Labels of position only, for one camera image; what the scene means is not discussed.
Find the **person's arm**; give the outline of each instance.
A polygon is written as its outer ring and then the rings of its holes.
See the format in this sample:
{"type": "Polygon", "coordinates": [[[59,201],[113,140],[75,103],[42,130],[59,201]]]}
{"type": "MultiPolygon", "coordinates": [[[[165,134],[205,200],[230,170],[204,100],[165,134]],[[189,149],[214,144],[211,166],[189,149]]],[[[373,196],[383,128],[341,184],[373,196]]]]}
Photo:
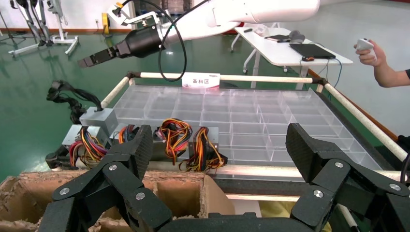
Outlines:
{"type": "Polygon", "coordinates": [[[356,51],[359,55],[360,62],[365,65],[374,67],[374,77],[381,87],[390,88],[397,86],[410,86],[410,70],[394,71],[386,61],[386,55],[383,50],[372,40],[370,42],[374,45],[375,57],[369,55],[370,50],[356,51]]]}
{"type": "Polygon", "coordinates": [[[387,63],[374,67],[374,77],[381,87],[410,86],[410,77],[406,71],[396,72],[387,63]]]}

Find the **white label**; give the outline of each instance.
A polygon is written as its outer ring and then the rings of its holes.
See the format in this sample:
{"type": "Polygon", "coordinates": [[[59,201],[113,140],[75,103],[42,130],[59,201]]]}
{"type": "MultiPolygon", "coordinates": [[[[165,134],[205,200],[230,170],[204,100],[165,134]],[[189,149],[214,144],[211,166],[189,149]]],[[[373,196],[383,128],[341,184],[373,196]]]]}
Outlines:
{"type": "Polygon", "coordinates": [[[184,88],[219,88],[219,73],[186,72],[182,77],[184,88]]]}
{"type": "Polygon", "coordinates": [[[258,34],[259,36],[263,36],[267,29],[268,29],[267,26],[263,24],[258,24],[258,27],[254,30],[254,32],[258,34]]]}

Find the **white desk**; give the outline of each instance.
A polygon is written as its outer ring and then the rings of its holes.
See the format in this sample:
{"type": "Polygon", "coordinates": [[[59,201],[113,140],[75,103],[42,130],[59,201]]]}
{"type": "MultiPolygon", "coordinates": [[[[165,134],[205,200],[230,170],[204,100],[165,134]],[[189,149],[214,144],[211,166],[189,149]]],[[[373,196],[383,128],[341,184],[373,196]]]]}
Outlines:
{"type": "MultiPolygon", "coordinates": [[[[337,60],[328,60],[328,59],[315,59],[314,61],[305,62],[301,61],[302,56],[293,50],[289,43],[277,43],[272,40],[265,39],[266,36],[270,35],[289,35],[291,32],[285,28],[268,28],[268,31],[265,32],[265,35],[259,36],[255,32],[244,33],[245,30],[249,28],[235,28],[235,30],[252,46],[257,52],[255,56],[255,65],[253,66],[254,76],[258,75],[259,70],[259,60],[261,55],[271,64],[276,66],[290,66],[296,72],[300,74],[301,77],[306,77],[309,66],[325,66],[328,62],[329,65],[340,65],[337,60]]],[[[306,39],[304,44],[313,43],[312,41],[306,39]]],[[[335,53],[331,50],[322,47],[326,51],[336,55],[336,58],[340,60],[342,65],[353,64],[353,61],[335,53]]],[[[252,82],[252,88],[256,87],[256,83],[252,82]]],[[[296,89],[302,89],[303,84],[297,84],[296,89]]]]}

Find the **cardboard box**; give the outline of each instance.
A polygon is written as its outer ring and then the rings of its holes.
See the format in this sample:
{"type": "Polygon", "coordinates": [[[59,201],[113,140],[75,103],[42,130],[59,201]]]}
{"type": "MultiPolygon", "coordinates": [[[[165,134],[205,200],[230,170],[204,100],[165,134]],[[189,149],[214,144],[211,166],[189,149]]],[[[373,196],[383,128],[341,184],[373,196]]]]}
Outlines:
{"type": "MultiPolygon", "coordinates": [[[[0,232],[34,232],[54,190],[83,171],[22,173],[0,184],[0,232]]],[[[147,171],[145,187],[172,211],[174,219],[206,218],[208,213],[235,214],[234,206],[203,173],[147,171]]],[[[91,232],[130,232],[116,208],[104,212],[91,232]]]]}

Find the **metal screw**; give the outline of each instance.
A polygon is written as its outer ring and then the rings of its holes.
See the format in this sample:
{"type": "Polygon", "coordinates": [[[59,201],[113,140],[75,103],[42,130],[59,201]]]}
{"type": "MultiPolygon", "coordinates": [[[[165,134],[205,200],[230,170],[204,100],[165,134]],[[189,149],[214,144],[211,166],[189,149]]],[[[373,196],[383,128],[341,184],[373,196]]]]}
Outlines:
{"type": "Polygon", "coordinates": [[[111,165],[108,169],[110,171],[114,171],[115,169],[117,169],[117,166],[116,165],[111,165]]]}
{"type": "Polygon", "coordinates": [[[344,167],[343,163],[339,163],[339,162],[336,162],[335,166],[338,167],[338,168],[343,168],[344,167]]]}
{"type": "Polygon", "coordinates": [[[142,200],[144,197],[145,197],[145,193],[143,192],[137,193],[137,195],[135,196],[137,200],[142,200]]]}
{"type": "Polygon", "coordinates": [[[400,190],[401,190],[400,186],[398,186],[398,185],[396,185],[396,184],[389,184],[389,186],[390,186],[392,189],[396,190],[396,191],[400,191],[400,190]]]}
{"type": "Polygon", "coordinates": [[[313,191],[313,194],[315,194],[316,197],[322,198],[323,197],[323,193],[319,190],[315,190],[313,191]]]}
{"type": "Polygon", "coordinates": [[[65,195],[70,191],[69,188],[63,188],[62,190],[60,190],[60,195],[65,195]]]}

